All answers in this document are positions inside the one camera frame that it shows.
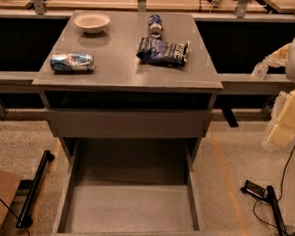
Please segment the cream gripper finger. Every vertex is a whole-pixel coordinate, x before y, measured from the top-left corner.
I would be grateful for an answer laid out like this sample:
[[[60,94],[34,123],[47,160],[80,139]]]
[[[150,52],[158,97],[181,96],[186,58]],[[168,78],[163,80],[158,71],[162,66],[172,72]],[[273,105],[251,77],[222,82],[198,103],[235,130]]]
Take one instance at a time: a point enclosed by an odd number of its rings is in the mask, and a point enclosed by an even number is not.
[[[277,151],[295,139],[295,89],[290,93],[279,92],[271,117],[262,146],[266,150]]]
[[[290,49],[290,44],[285,44],[280,47],[277,51],[272,52],[267,57],[264,58],[264,62],[271,66],[272,68],[279,68],[285,65],[286,59],[288,57],[288,51]]]

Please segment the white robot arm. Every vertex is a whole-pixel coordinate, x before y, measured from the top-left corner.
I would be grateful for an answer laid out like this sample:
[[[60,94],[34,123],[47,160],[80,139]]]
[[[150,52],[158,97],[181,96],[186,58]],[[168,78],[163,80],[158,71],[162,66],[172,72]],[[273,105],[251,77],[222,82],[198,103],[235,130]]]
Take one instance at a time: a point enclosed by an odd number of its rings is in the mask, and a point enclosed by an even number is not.
[[[295,84],[295,39],[289,45],[285,61],[286,78]],[[295,139],[295,89],[281,91],[272,108],[262,146],[269,152],[280,150]]]

